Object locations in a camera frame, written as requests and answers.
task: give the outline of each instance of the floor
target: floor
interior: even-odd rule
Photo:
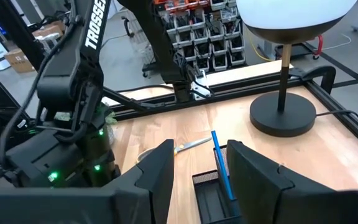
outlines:
[[[331,48],[332,46],[348,42],[348,38],[344,35],[351,38],[351,43],[334,49],[328,49],[324,52],[358,73],[358,33],[352,31],[351,25],[358,26],[358,2],[339,24],[324,34],[324,48]],[[104,40],[124,34],[125,30],[122,20],[120,15],[117,14],[108,21]],[[262,43],[260,39],[254,36],[251,38],[255,45]],[[249,65],[263,63],[264,60],[256,56],[249,39],[246,39],[247,63]],[[317,46],[317,41],[311,41],[310,43]],[[123,90],[163,82],[158,75],[151,75],[148,78],[142,76],[141,68],[143,63],[140,50],[126,36],[109,40],[101,51],[100,64],[104,72],[105,86],[113,90]],[[320,65],[330,65],[323,58],[313,60],[311,56],[294,60],[292,64],[306,71]],[[19,103],[23,102],[34,77],[34,72],[17,74],[12,68],[0,72],[0,81]],[[353,79],[347,73],[337,69],[336,83]],[[358,113],[358,85],[335,88],[332,96],[349,110],[354,110]],[[27,112],[31,116],[35,115],[36,105],[37,97],[35,96],[27,109]]]

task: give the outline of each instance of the scissors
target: scissors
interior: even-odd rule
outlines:
[[[179,146],[177,146],[174,150],[173,150],[173,155],[177,155],[179,152],[182,152],[186,149],[190,149],[192,147],[196,147],[196,146],[199,146],[200,144],[203,144],[203,143],[206,143],[208,142],[209,140],[211,140],[212,138],[211,137],[208,137],[208,138],[203,138],[203,139],[199,139],[199,140],[195,140],[195,141],[192,141],[192,142],[188,142],[186,144],[181,144]],[[137,156],[137,159],[136,159],[136,163],[140,162],[142,159],[144,159],[147,155],[149,155],[151,152],[152,152],[153,149],[148,149],[142,153],[140,153],[138,156]]]

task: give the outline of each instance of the wooden tabletop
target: wooden tabletop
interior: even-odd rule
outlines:
[[[277,72],[280,62],[269,62],[208,75],[208,82],[224,82]],[[131,97],[161,95],[161,89],[139,90]],[[304,87],[291,88],[309,99],[318,113],[327,109]],[[228,139],[283,164],[295,172],[336,190],[358,189],[358,139],[333,115],[318,117],[311,131],[295,138],[276,138],[256,130],[249,120],[249,106],[258,95],[184,110],[121,121],[113,126],[116,163],[122,172],[135,165],[137,155],[166,139],[177,144],[209,137],[216,130],[219,143]],[[175,157],[175,180],[168,223],[199,223],[192,175],[215,170],[213,142],[181,152]]]

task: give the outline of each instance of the pen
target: pen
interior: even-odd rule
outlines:
[[[224,187],[226,188],[229,199],[234,200],[233,193],[231,192],[229,178],[227,177],[226,168],[225,168],[224,162],[223,162],[221,148],[219,147],[218,138],[216,137],[216,132],[211,131],[211,134],[212,134],[212,139],[213,139],[214,145],[215,145],[216,155],[217,155],[218,161],[219,161],[219,168],[222,171]]]

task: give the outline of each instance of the white lamp shade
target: white lamp shade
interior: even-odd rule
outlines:
[[[294,44],[332,28],[357,0],[237,0],[244,24],[272,42]]]

